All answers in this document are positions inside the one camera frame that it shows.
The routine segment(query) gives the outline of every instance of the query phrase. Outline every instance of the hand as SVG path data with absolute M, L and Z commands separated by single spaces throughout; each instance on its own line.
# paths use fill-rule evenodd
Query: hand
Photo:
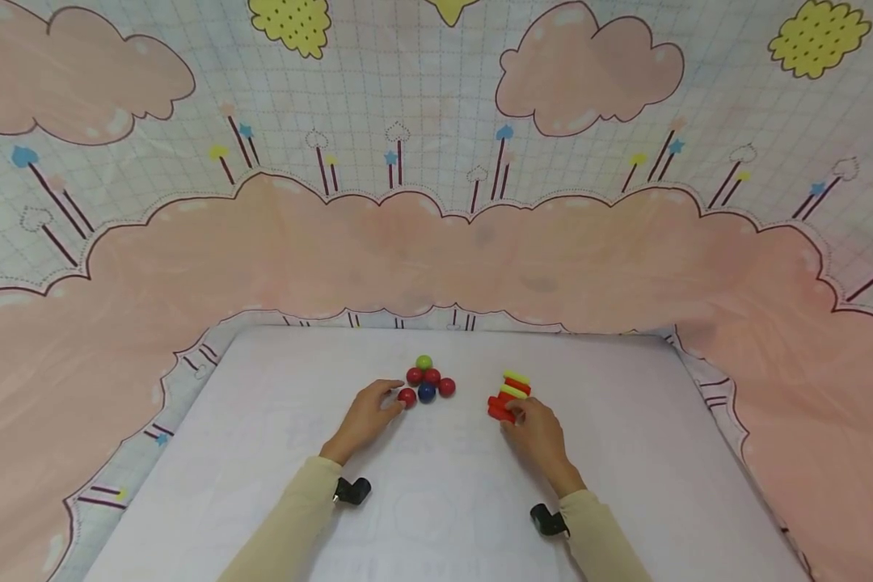
M 502 421 L 500 427 L 517 452 L 540 467 L 555 494 L 561 499 L 585 489 L 582 475 L 566 456 L 563 427 L 553 411 L 536 398 L 511 400 L 506 408 L 520 416 L 521 423 Z
M 388 423 L 404 411 L 404 403 L 400 400 L 382 410 L 382 400 L 401 386 L 404 382 L 400 380 L 376 380 L 359 390 L 339 430 L 320 449 L 320 456 L 342 466 L 358 449 L 375 441 Z

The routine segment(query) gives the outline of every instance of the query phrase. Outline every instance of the red ball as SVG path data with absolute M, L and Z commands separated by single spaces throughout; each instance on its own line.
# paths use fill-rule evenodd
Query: red ball
M 436 386 L 439 384 L 439 369 L 431 368 L 424 372 L 424 381 Z
M 417 404 L 417 393 L 412 388 L 403 388 L 403 390 L 398 392 L 398 400 L 404 403 L 405 410 L 413 408 L 414 404 Z
M 439 390 L 439 394 L 443 398 L 447 399 L 455 394 L 456 382 L 454 382 L 452 378 L 443 378 L 439 381 L 439 386 L 437 386 L 436 389 Z
M 411 368 L 407 371 L 407 384 L 417 386 L 424 380 L 424 371 L 420 368 Z

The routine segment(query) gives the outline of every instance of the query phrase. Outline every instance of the wrist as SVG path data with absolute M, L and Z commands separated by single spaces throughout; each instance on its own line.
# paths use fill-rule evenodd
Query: wrist
M 567 459 L 547 464 L 542 468 L 542 472 L 555 495 L 560 499 L 586 489 L 582 474 Z
M 339 464 L 339 466 L 346 466 L 346 463 L 352 457 L 352 453 L 352 447 L 346 445 L 343 439 L 340 439 L 337 435 L 333 435 L 332 439 L 325 442 L 323 447 L 320 448 L 319 456 L 330 459 L 334 463 Z

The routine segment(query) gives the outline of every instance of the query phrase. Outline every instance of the ball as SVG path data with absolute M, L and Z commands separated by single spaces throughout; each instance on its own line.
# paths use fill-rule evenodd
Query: ball
M 437 384 L 439 384 L 439 379 L 441 379 L 441 375 L 439 375 L 439 369 L 431 368 L 427 369 L 426 372 L 424 372 L 425 382 L 430 382 L 430 384 L 436 386 Z
M 447 399 L 456 393 L 456 382 L 454 382 L 452 378 L 443 378 L 439 381 L 439 385 L 436 389 L 439 390 L 439 394 L 443 398 Z
M 423 356 L 417 356 L 416 364 L 418 368 L 426 372 L 428 368 L 432 368 L 432 366 L 434 365 L 434 361 L 430 360 L 430 356 L 424 354 Z
M 424 371 L 420 368 L 411 368 L 407 371 L 407 384 L 417 386 L 424 380 Z
M 434 398 L 436 397 L 437 387 L 430 384 L 430 382 L 424 382 L 424 384 L 417 388 L 417 398 L 420 399 L 420 403 L 422 404 L 430 404 L 434 402 Z
M 398 400 L 404 403 L 404 408 L 413 408 L 414 404 L 417 404 L 417 393 L 414 393 L 413 388 L 402 388 L 400 392 L 398 392 Z

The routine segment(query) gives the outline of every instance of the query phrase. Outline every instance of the sleeve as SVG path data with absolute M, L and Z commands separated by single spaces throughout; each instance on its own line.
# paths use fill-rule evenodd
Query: sleeve
M 583 489 L 559 501 L 569 549 L 589 582 L 652 582 L 606 504 Z
M 333 514 L 343 467 L 309 458 L 218 582 L 294 582 Z

